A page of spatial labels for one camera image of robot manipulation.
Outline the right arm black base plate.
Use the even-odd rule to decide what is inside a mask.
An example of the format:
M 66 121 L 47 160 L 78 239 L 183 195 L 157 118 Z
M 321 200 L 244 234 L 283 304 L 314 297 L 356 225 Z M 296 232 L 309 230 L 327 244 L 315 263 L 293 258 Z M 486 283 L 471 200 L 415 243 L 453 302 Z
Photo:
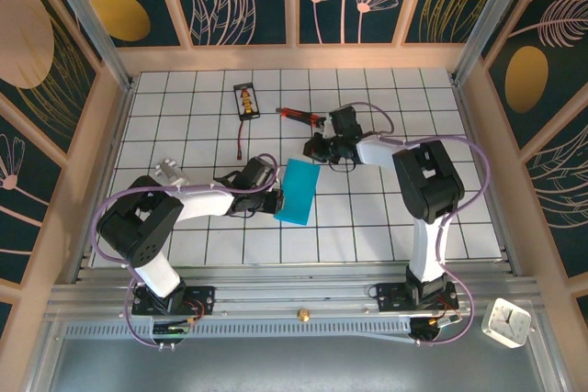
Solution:
M 380 283 L 375 285 L 379 312 L 408 312 L 443 310 L 445 307 L 459 309 L 455 285 L 448 282 L 443 292 L 416 304 L 413 295 L 404 283 Z

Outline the red black utility knife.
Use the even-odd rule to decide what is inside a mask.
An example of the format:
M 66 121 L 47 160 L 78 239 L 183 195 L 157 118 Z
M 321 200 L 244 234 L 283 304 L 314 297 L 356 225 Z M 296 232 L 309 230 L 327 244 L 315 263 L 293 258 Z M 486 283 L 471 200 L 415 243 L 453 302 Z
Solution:
M 314 129 L 323 130 L 326 117 L 321 117 L 311 112 L 301 111 L 288 107 L 278 107 L 276 112 L 283 118 L 291 119 Z

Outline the small black controller board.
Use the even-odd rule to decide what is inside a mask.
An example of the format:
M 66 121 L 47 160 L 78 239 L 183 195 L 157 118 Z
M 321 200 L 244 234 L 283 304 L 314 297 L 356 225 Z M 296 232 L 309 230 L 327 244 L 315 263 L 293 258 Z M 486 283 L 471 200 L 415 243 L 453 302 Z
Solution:
M 157 320 L 152 325 L 152 336 L 176 336 L 188 334 L 193 328 L 193 319 Z
M 459 315 L 411 318 L 409 336 L 415 340 L 430 342 L 437 338 L 442 328 L 460 321 Z

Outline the white square clock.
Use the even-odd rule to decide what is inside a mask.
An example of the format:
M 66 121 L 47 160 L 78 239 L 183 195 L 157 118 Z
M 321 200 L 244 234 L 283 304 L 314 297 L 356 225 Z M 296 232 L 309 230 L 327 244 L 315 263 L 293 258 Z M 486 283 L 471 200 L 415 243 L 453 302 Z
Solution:
M 509 349 L 526 344 L 532 317 L 528 311 L 498 297 L 486 308 L 481 330 L 489 338 Z

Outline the black battery with red lead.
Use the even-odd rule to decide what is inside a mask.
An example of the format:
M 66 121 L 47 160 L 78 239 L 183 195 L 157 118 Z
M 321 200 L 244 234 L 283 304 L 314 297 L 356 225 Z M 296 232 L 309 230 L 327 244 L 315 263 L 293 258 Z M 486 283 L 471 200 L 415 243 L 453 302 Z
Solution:
M 237 132 L 236 159 L 241 160 L 243 158 L 242 138 L 244 122 L 260 118 L 261 114 L 255 96 L 254 85 L 252 83 L 236 84 L 233 87 L 233 92 L 240 120 Z

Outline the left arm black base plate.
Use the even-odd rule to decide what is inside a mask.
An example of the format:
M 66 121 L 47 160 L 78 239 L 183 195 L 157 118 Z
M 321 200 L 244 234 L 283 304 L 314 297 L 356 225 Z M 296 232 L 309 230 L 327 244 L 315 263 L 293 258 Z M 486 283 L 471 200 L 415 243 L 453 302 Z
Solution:
M 167 297 L 158 297 L 147 286 L 133 290 L 131 313 L 135 316 L 211 315 L 215 287 L 181 284 Z

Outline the aluminium frame post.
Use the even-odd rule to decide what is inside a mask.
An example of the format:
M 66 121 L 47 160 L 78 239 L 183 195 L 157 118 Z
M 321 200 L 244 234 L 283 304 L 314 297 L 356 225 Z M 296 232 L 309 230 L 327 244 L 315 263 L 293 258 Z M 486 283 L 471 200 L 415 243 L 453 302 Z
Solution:
M 468 79 L 471 70 L 481 56 L 483 48 L 512 1 L 488 0 L 486 2 L 452 73 L 453 85 L 456 88 L 460 88 Z
M 125 68 L 117 48 L 106 33 L 94 8 L 91 6 L 90 0 L 67 0 L 67 2 L 79 18 L 81 25 L 94 43 L 118 85 L 125 92 L 129 92 L 132 87 L 132 77 Z

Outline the blue paper sheet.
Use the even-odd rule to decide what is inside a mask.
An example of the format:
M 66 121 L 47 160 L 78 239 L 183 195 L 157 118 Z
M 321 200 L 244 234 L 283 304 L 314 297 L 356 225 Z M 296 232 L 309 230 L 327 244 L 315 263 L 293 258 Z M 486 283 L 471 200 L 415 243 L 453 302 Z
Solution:
M 282 182 L 283 207 L 274 215 L 280 221 L 306 226 L 318 183 L 320 166 L 289 159 Z

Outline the aluminium front rail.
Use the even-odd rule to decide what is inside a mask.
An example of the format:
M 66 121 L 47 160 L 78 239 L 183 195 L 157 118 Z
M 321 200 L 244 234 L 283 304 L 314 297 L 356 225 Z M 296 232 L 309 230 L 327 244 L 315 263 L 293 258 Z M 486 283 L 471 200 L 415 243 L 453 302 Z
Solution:
M 517 276 L 509 263 L 458 261 L 449 265 L 474 298 L 477 314 L 497 297 L 523 308 L 544 309 L 535 278 Z M 378 313 L 373 286 L 400 283 L 404 263 L 244 264 L 184 267 L 190 286 L 213 286 L 214 319 L 293 319 L 301 308 L 312 318 L 369 317 Z M 51 290 L 43 318 L 119 319 L 129 283 L 121 268 L 90 268 L 74 285 Z

